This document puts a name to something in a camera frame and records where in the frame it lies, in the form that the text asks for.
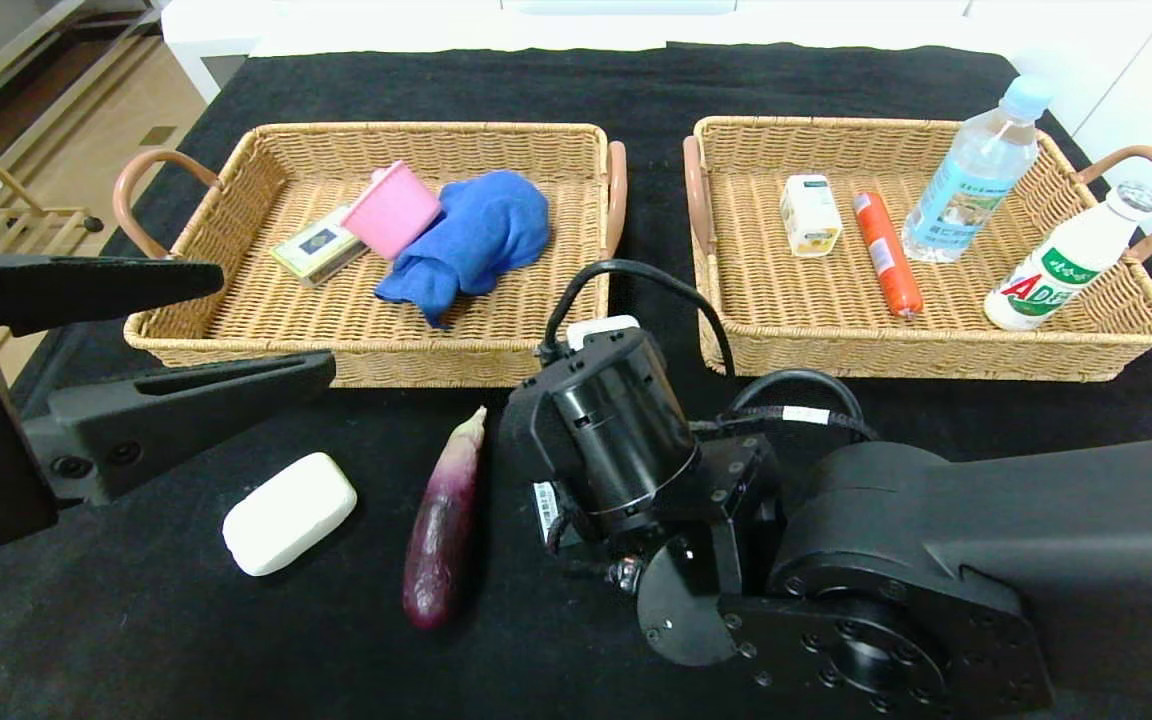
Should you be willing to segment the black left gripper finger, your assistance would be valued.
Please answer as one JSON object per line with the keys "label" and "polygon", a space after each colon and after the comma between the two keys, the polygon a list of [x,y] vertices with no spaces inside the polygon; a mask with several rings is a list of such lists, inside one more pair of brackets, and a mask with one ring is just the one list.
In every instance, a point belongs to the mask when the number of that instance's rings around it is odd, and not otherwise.
{"label": "black left gripper finger", "polygon": [[223,270],[180,259],[0,253],[0,327],[15,338],[101,323],[223,290]]}
{"label": "black left gripper finger", "polygon": [[24,433],[56,497],[105,505],[320,395],[335,377],[329,351],[164,369],[51,393]]}

